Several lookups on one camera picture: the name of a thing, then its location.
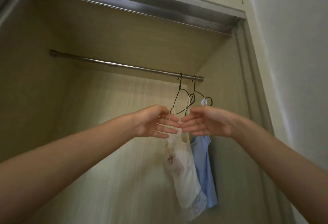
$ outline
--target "metal rod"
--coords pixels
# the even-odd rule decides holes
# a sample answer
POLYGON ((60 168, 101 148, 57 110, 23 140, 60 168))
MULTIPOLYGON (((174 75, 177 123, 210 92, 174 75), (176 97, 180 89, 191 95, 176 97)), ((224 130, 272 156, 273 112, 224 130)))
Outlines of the metal rod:
MULTIPOLYGON (((64 57, 64 58, 70 58, 70 59, 75 59, 75 60, 81 60, 81 61, 85 61, 85 62, 105 64, 105 65, 113 66, 113 67, 124 67, 124 68, 128 68, 128 69, 136 69, 136 70, 142 70, 142 71, 147 71, 147 72, 156 73, 156 74, 174 76, 174 77, 178 77, 178 78, 181 77, 180 73, 174 73, 174 72, 157 70, 157 69, 150 69, 150 68, 145 68, 145 67, 137 67, 137 66, 123 64, 123 63, 117 63, 117 62, 96 60, 96 59, 92 59, 92 58, 88 58, 88 57, 75 56, 75 55, 71 55, 71 54, 61 53, 61 52, 57 52, 55 50, 50 50, 49 54, 53 57, 64 57)), ((199 82, 204 81, 204 77, 202 77, 202 76, 192 76, 192 75, 182 74, 182 78, 188 79, 188 80, 196 79, 196 81, 199 81, 199 82)))

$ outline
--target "garment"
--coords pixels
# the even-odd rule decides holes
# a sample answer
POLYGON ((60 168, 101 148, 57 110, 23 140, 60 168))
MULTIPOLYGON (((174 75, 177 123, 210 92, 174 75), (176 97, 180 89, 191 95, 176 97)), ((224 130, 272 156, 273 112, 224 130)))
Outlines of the garment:
POLYGON ((191 221, 206 209, 207 199, 197 178, 189 138, 186 137, 184 143, 181 135, 181 129, 178 129, 178 134, 169 134, 165 164, 173 177, 183 216, 186 221, 191 221))
POLYGON ((208 145, 211 143, 209 136, 193 136, 190 141, 194 157, 197 177, 203 193, 207 197, 207 207, 211 208, 218 204, 213 175, 211 172, 208 145))

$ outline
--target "forearm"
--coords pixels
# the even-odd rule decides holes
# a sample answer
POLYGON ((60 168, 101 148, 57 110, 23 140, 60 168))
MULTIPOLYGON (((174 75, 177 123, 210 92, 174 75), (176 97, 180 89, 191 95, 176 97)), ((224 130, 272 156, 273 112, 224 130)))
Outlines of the forearm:
POLYGON ((328 174, 263 128, 233 121, 233 139, 256 161, 310 223, 328 223, 328 174))
POLYGON ((37 209, 135 137, 133 115, 59 139, 0 164, 0 223, 37 209))

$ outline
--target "person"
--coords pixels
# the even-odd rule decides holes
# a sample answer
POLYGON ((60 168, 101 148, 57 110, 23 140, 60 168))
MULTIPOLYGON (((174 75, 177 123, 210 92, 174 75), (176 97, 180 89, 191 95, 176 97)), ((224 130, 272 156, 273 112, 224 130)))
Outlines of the person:
POLYGON ((179 119, 150 106, 59 139, 0 164, 0 223, 19 220, 134 137, 191 132, 234 139, 309 223, 328 223, 328 173, 251 120, 210 106, 179 119))

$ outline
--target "person's left hand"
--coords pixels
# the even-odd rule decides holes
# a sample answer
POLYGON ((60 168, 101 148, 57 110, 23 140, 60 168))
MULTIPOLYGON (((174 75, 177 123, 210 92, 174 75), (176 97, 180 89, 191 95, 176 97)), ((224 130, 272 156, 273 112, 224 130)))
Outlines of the person's left hand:
POLYGON ((178 131, 160 124, 178 128, 181 126, 181 124, 178 123, 179 119, 176 116, 171 115, 170 111, 164 106, 150 106, 135 112, 134 116, 138 123, 137 137, 168 138, 169 135, 166 133, 177 134, 178 131))

